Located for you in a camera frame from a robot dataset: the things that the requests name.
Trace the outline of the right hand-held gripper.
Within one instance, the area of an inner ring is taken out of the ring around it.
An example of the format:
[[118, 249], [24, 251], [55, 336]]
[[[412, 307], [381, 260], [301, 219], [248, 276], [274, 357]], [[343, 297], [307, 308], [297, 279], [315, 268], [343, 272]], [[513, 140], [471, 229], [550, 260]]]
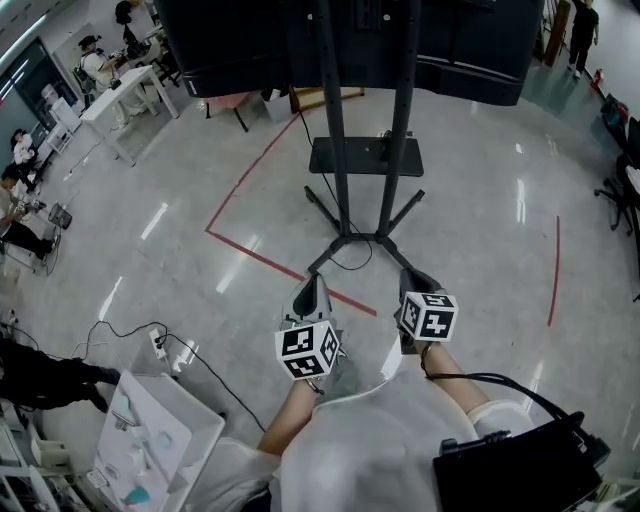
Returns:
[[400, 306], [394, 319], [401, 354], [416, 354], [415, 341], [450, 341], [459, 312], [456, 298], [438, 281], [414, 269], [401, 271], [399, 285]]

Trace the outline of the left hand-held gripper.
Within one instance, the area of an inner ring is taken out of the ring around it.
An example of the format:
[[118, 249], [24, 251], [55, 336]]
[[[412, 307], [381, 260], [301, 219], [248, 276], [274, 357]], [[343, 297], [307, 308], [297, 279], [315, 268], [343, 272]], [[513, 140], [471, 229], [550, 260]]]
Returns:
[[277, 361], [291, 380], [306, 383], [318, 395], [327, 392], [330, 375], [346, 353], [321, 274], [304, 279], [287, 298], [274, 344]]

